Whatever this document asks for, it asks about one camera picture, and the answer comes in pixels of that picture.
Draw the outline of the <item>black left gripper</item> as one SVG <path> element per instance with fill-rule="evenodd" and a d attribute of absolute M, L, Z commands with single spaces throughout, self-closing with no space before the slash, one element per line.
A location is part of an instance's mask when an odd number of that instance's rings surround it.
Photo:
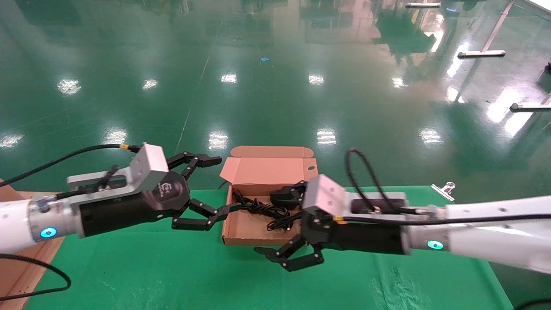
<path fill-rule="evenodd" d="M 197 199 L 190 199 L 187 180 L 198 167 L 222 163 L 222 157 L 182 152 L 167 159 L 169 172 L 152 190 L 110 198 L 79 206 L 83 237 L 117 231 L 142 223 L 152 223 L 174 217 L 171 228 L 181 231 L 210 231 L 226 220 L 230 213 L 241 210 L 243 204 L 233 203 L 213 208 Z M 181 173 L 172 169 L 185 164 Z M 205 219 L 179 217 L 186 209 Z"/>

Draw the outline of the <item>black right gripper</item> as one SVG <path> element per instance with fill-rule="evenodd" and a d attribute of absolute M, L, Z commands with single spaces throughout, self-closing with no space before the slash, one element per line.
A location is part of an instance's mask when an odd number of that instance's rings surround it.
<path fill-rule="evenodd" d="M 272 205 L 283 208 L 301 208 L 308 182 L 299 181 L 270 193 Z M 254 247 L 272 263 L 288 272 L 298 271 L 324 262 L 322 249 L 335 251 L 360 251 L 380 254 L 407 254 L 405 234 L 398 226 L 347 222 L 338 224 L 330 216 L 317 218 L 305 213 L 301 219 L 300 233 L 279 249 Z M 312 245 L 313 253 L 297 258 L 292 256 L 303 246 Z"/>

